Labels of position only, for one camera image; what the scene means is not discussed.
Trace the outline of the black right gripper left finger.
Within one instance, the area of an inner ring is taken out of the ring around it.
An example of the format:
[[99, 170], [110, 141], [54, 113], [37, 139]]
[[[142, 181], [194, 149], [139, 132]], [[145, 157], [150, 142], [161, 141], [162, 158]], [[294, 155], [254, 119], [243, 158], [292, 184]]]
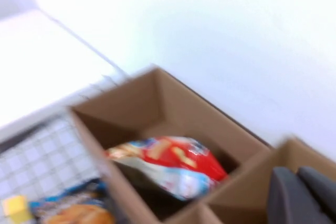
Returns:
[[267, 200], [267, 222], [332, 223], [297, 172], [294, 173], [286, 167], [275, 167], [272, 170]]

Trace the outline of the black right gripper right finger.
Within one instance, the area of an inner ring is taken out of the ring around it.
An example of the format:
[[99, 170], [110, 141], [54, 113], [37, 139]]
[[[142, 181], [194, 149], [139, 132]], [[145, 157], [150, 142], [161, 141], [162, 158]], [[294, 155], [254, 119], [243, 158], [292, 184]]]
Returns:
[[309, 189], [321, 210], [335, 223], [335, 181], [312, 167], [303, 166], [297, 175]]

